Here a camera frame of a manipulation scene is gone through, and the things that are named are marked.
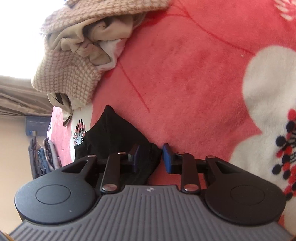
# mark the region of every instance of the fleece blanket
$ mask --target fleece blanket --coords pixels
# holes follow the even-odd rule
[[[173,0],[149,13],[92,104],[66,128],[54,108],[49,135],[63,165],[108,104],[160,147],[216,155],[278,185],[280,223],[296,234],[295,16],[294,0]],[[150,178],[179,183],[163,163]]]

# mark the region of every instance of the houndstooth fabric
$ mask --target houndstooth fabric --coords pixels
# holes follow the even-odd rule
[[[71,51],[53,51],[47,38],[53,32],[90,18],[137,14],[165,9],[169,0],[68,0],[65,6],[46,18],[41,31],[45,36],[45,54],[32,79],[32,86],[41,92],[59,92],[79,100],[91,102],[102,73],[97,72],[89,58]]]
[[[67,0],[45,19],[41,31],[49,34],[90,18],[137,14],[167,8],[169,0]]]

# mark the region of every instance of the white logo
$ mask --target white logo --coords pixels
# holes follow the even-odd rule
[[[146,189],[148,192],[152,192],[153,190],[155,190],[153,187],[149,187]]]

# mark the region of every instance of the black garment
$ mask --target black garment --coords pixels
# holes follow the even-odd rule
[[[75,146],[75,160],[90,154],[96,155],[98,159],[108,158],[113,153],[129,152],[134,144],[145,148],[147,155],[141,158],[137,173],[121,175],[122,186],[144,185],[159,165],[162,150],[149,143],[141,132],[107,105],[98,122],[86,132],[82,144]]]

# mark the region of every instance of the red line on blanket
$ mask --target red line on blanket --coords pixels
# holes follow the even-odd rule
[[[135,87],[135,85],[133,84],[133,82],[131,81],[131,79],[128,77],[127,73],[125,72],[122,63],[118,60],[118,66],[119,68],[121,68],[123,74],[125,75],[125,77],[127,78],[128,82],[131,84],[131,86],[133,87],[133,89],[135,90],[135,92],[137,93],[138,97],[140,98],[141,102],[143,103],[143,105],[145,106],[145,108],[147,109],[148,112],[150,112],[150,109],[148,108],[146,102],[144,101],[143,97],[141,96],[140,92],[137,90],[137,88]]]
[[[245,51],[245,52],[247,52],[247,53],[249,53],[249,54],[251,54],[251,55],[255,55],[253,52],[251,52],[250,50],[248,50],[248,49],[245,49],[245,48],[242,48],[242,47],[240,47],[240,46],[237,46],[237,45],[234,45],[234,44],[232,44],[232,43],[230,43],[230,42],[227,42],[226,40],[224,40],[224,39],[221,39],[221,38],[219,38],[218,36],[216,36],[215,34],[213,34],[213,33],[211,33],[211,32],[209,32],[208,30],[206,30],[205,28],[203,28],[201,25],[199,25],[191,16],[190,16],[190,14],[188,13],[188,11],[186,10],[186,8],[185,8],[185,6],[181,3],[181,1],[180,0],[176,0],[177,2],[179,2],[179,4],[182,6],[182,10],[184,11],[184,13],[186,14],[186,16],[182,16],[182,15],[178,15],[178,16],[180,16],[180,17],[186,17],[186,18],[190,18],[191,20],[192,20],[192,22],[193,23],[195,23],[195,25],[196,26],[198,26],[201,30],[203,30],[204,32],[206,32],[207,34],[209,34],[210,36],[212,36],[213,38],[215,38],[215,39],[217,39],[217,40],[219,40],[219,41],[221,41],[221,42],[223,42],[223,43],[225,43],[225,44],[227,44],[227,45],[229,45],[229,46],[231,46],[231,47],[233,47],[233,48],[236,48],[236,49],[239,49],[239,50],[242,50],[242,51]]]

